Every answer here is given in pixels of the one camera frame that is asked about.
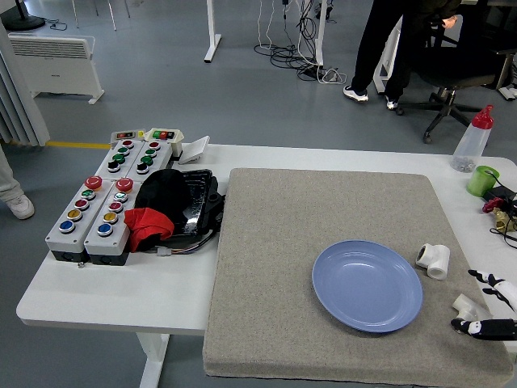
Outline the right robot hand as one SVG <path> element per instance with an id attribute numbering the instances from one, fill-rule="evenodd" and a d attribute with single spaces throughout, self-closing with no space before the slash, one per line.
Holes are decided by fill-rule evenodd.
<path id="1" fill-rule="evenodd" d="M 499 278 L 492 273 L 479 272 L 474 269 L 469 269 L 468 274 L 474 276 L 479 282 L 490 286 L 482 290 L 484 293 L 495 295 L 516 312 L 516 287 L 510 281 Z M 451 321 L 451 325 L 456 331 L 470 335 L 477 340 L 516 340 L 515 319 L 491 318 L 474 320 L 471 317 L 471 314 L 465 318 L 458 315 Z"/>

